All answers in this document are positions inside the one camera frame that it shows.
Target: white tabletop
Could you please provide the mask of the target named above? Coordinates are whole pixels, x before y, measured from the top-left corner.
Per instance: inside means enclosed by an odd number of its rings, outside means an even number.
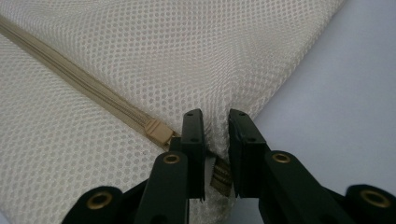
[[[323,186],[396,195],[396,1],[347,0],[255,122]],[[258,200],[227,223],[262,223]]]

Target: zipper pull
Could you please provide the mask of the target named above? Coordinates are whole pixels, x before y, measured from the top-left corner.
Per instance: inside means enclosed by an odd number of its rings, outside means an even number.
[[[149,138],[153,139],[161,146],[169,144],[172,136],[175,135],[172,129],[157,119],[148,121],[145,125],[145,133]]]

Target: white mesh fabric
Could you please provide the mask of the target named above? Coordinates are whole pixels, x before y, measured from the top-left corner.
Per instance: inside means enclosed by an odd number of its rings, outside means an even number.
[[[210,149],[226,158],[229,109],[240,109],[255,117],[342,2],[2,0],[0,14],[178,132],[182,114],[200,107]],[[43,119],[39,114],[35,119]],[[19,136],[15,133],[9,138]],[[18,165],[30,158],[23,154],[12,161]],[[59,172],[60,168],[51,169]],[[35,179],[46,176],[37,173]],[[67,179],[57,181],[64,183]],[[98,181],[90,187],[102,184],[105,183]],[[29,188],[25,185],[21,192]],[[7,190],[4,194],[14,192],[10,187]],[[79,185],[78,190],[74,196],[87,189]],[[224,218],[228,201],[219,195],[210,194],[208,198],[209,202],[198,204],[199,209],[198,206],[191,209],[193,223],[212,223]],[[64,209],[50,196],[45,200]],[[2,207],[14,203],[12,206],[23,206],[21,198],[0,203]],[[5,211],[11,217],[24,218],[24,222],[17,223],[29,222],[24,210],[17,214],[9,207]],[[35,216],[50,215],[36,211]]]
[[[11,223],[61,223],[86,191],[125,191],[163,150],[0,35],[0,210]],[[224,218],[224,197],[193,202],[191,221]]]

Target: gold rivet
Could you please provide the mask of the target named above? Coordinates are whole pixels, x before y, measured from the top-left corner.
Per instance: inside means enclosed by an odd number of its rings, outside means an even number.
[[[377,207],[387,208],[390,206],[390,200],[387,197],[385,197],[381,193],[378,193],[370,189],[362,190],[361,197],[367,203],[370,203]]]
[[[174,164],[180,162],[180,157],[175,154],[167,155],[163,158],[163,161],[168,164]]]
[[[283,153],[276,153],[272,156],[274,161],[281,162],[281,163],[288,163],[291,161],[290,157]]]
[[[92,210],[101,209],[108,205],[113,196],[108,191],[100,191],[91,196],[91,198],[87,201],[87,207]]]

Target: zipper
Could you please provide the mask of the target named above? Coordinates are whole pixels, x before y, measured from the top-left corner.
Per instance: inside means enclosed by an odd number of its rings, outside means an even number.
[[[159,119],[131,105],[102,82],[89,75],[62,54],[41,42],[34,36],[0,15],[0,33],[30,53],[75,89],[82,92],[97,104],[109,111],[129,127],[146,136],[149,140],[167,151],[172,137],[180,136]],[[229,165],[216,156],[213,164],[210,185],[224,196],[229,196],[232,188]]]

